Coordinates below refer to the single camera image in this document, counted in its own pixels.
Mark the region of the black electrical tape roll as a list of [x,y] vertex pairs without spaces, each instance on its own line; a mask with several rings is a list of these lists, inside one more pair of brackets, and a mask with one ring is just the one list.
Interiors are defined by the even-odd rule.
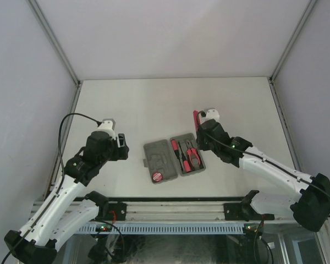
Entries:
[[163,175],[162,175],[162,173],[160,173],[160,172],[154,172],[154,173],[152,174],[152,181],[153,181],[154,183],[161,182],[162,180],[163,180]]

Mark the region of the red-handled screwdriver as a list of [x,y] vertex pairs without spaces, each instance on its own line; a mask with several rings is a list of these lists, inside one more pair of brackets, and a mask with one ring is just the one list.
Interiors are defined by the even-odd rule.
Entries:
[[182,162],[183,162],[183,167],[184,167],[185,171],[187,173],[189,173],[189,172],[191,172],[191,167],[189,165],[189,162],[188,162],[187,158],[185,157],[185,154],[182,150],[181,144],[179,143],[178,145],[179,145],[179,149],[180,149],[180,152],[181,152],[181,159],[182,159]]
[[178,149],[177,142],[175,140],[172,140],[171,145],[172,145],[173,151],[175,153],[175,156],[176,156],[176,158],[179,162],[180,169],[181,169],[181,171],[183,171],[183,166],[182,166],[182,162],[181,162],[181,159],[180,159],[180,154],[179,154],[179,149]]

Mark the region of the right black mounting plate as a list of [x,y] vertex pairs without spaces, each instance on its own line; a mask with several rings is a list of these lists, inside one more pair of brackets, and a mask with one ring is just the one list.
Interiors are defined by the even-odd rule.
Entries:
[[224,215],[226,221],[266,221],[275,220],[274,214],[259,214],[250,205],[243,205],[240,202],[224,203]]

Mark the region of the red black utility knife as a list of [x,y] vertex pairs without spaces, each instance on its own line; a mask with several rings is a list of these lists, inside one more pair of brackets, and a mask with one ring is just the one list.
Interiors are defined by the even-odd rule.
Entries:
[[193,119],[194,119],[194,126],[195,126],[195,131],[197,132],[198,131],[198,123],[197,123],[197,114],[198,114],[198,111],[193,111]]

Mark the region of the black mounting plate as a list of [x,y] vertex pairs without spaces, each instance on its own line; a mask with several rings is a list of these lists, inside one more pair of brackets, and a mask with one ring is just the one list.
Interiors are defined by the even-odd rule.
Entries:
[[240,202],[224,203],[224,215],[226,221],[266,221],[275,220],[274,214],[259,214],[250,205],[243,205]]
[[96,219],[104,221],[125,221],[127,215],[127,204],[123,202],[108,203],[99,207]]

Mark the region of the red black pliers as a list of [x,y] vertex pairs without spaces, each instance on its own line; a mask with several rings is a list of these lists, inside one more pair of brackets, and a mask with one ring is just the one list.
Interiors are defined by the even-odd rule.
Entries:
[[189,164],[192,167],[193,170],[201,169],[202,168],[202,162],[200,159],[200,156],[196,150],[196,148],[193,147],[190,140],[186,140],[186,147],[187,147],[187,156],[189,160]]

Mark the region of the left aluminium frame post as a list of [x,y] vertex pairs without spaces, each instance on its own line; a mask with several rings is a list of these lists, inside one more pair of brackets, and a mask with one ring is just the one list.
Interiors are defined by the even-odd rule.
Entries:
[[53,48],[55,54],[57,55],[58,59],[60,60],[61,65],[68,73],[69,77],[71,78],[74,88],[73,93],[70,99],[70,105],[68,108],[68,113],[72,112],[75,109],[75,102],[78,100],[78,92],[80,87],[80,80],[76,75],[65,51],[63,50],[61,44],[59,43],[51,25],[48,21],[47,17],[45,16],[43,9],[41,8],[38,1],[27,0],[26,3],[28,7],[31,9],[36,21],[38,22],[39,26],[41,27],[42,32],[45,34],[48,42],[50,43],[51,47]]

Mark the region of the grey plastic tool case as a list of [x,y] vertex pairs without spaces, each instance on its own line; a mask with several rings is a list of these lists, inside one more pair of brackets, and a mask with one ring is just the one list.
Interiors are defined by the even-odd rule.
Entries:
[[[185,171],[184,167],[183,167],[183,171],[181,171],[179,162],[175,156],[175,153],[174,153],[172,145],[171,145],[172,140],[175,140],[177,142],[177,145],[179,143],[181,144],[182,150],[183,150],[187,160],[188,160],[188,156],[187,156],[187,152],[186,152],[187,151],[186,140],[190,140],[193,147],[196,148],[196,150],[200,156],[200,159],[202,162],[202,168],[193,170],[192,167],[190,166],[191,172],[187,173]],[[151,143],[147,143],[144,145],[144,153],[145,153],[144,164],[145,164],[145,167],[148,168],[151,181],[152,181],[152,174],[154,172],[160,172],[163,175],[163,180],[158,183],[154,183],[152,181],[152,183],[154,183],[154,184],[168,182],[170,180],[176,179],[179,176],[185,177],[185,176],[190,176],[190,175],[193,175],[196,173],[201,173],[201,172],[204,172],[206,169],[206,165],[204,163],[202,155],[201,155],[199,149],[197,148],[196,139],[194,137],[194,134],[192,134],[192,133],[175,136],[168,140],[163,139],[163,140],[158,140],[158,141],[154,141]]]

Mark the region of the aluminium frame post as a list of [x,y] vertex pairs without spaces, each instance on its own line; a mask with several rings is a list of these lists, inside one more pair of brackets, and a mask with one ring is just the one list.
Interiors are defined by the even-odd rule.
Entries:
[[299,161],[296,148],[294,146],[293,137],[291,135],[290,127],[288,124],[288,120],[286,118],[285,110],[283,107],[283,104],[280,99],[280,95],[277,89],[277,79],[278,76],[283,69],[286,61],[288,60],[291,51],[293,50],[295,44],[297,43],[298,39],[300,38],[301,34],[303,33],[304,28],[308,24],[310,17],[312,16],[317,4],[319,3],[318,0],[310,0],[308,1],[300,19],[298,20],[298,23],[293,30],[293,33],[291,34],[272,74],[270,77],[267,78],[269,83],[269,88],[274,100],[275,107],[277,109],[277,113],[279,116],[279,120],[284,132],[284,136],[288,145],[289,153],[291,155],[293,165],[296,169],[301,170],[301,163]]
[[28,7],[31,9],[36,21],[38,22],[39,26],[41,27],[42,32],[45,34],[48,42],[50,43],[51,47],[53,48],[55,54],[57,55],[58,59],[60,60],[61,65],[68,73],[69,77],[71,78],[74,88],[73,93],[70,99],[70,105],[68,108],[68,113],[72,112],[75,109],[75,102],[78,100],[78,92],[80,87],[80,80],[76,75],[65,51],[63,50],[61,44],[59,43],[51,25],[48,21],[47,17],[45,16],[43,9],[41,8],[38,1],[27,0],[26,3]]

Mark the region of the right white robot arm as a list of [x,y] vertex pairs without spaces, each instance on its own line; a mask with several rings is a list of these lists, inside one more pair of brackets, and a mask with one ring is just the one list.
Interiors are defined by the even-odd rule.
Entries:
[[196,135],[200,150],[210,150],[222,162],[253,172],[285,192],[269,195],[250,191],[241,202],[246,220],[267,214],[292,216],[305,229],[318,232],[330,218],[330,180],[325,175],[313,177],[278,163],[251,142],[230,137],[215,119],[199,123]]

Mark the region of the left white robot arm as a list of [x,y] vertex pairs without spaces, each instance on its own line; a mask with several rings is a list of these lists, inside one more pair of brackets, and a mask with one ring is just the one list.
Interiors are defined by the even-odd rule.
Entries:
[[96,191],[85,195],[69,214],[66,210],[107,162],[126,160],[128,152],[124,134],[111,137],[105,131],[92,132],[86,145],[66,162],[63,178],[37,212],[19,231],[6,234],[9,253],[21,263],[53,263],[60,248],[82,226],[107,218],[108,198]]

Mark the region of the right aluminium frame post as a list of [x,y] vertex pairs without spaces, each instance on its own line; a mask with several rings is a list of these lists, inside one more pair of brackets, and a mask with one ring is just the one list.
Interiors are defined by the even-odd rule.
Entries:
[[310,17],[312,16],[317,4],[319,3],[318,0],[310,0],[308,1],[300,19],[298,20],[298,23],[293,30],[293,33],[291,34],[272,74],[270,77],[267,78],[269,83],[269,88],[274,100],[275,107],[277,109],[277,113],[279,116],[279,120],[284,132],[284,136],[288,145],[289,153],[291,155],[293,165],[296,169],[301,170],[301,163],[299,161],[296,148],[294,146],[293,137],[291,135],[290,127],[288,124],[288,120],[286,118],[285,110],[283,107],[283,104],[280,99],[280,95],[277,89],[277,79],[278,76],[283,69],[286,61],[288,60],[291,51],[293,50],[295,44],[297,43],[298,39],[300,38],[301,34],[303,33],[304,28],[308,24]]

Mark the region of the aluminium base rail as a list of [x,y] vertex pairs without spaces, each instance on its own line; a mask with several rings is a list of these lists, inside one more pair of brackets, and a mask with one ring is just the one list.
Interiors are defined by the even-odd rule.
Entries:
[[224,201],[110,201],[127,204],[128,223],[243,222],[226,221]]

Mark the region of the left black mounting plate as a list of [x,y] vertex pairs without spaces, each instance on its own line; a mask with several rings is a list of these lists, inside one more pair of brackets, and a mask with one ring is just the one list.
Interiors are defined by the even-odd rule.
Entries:
[[127,215],[127,204],[123,202],[108,203],[99,207],[96,219],[104,221],[125,221]]

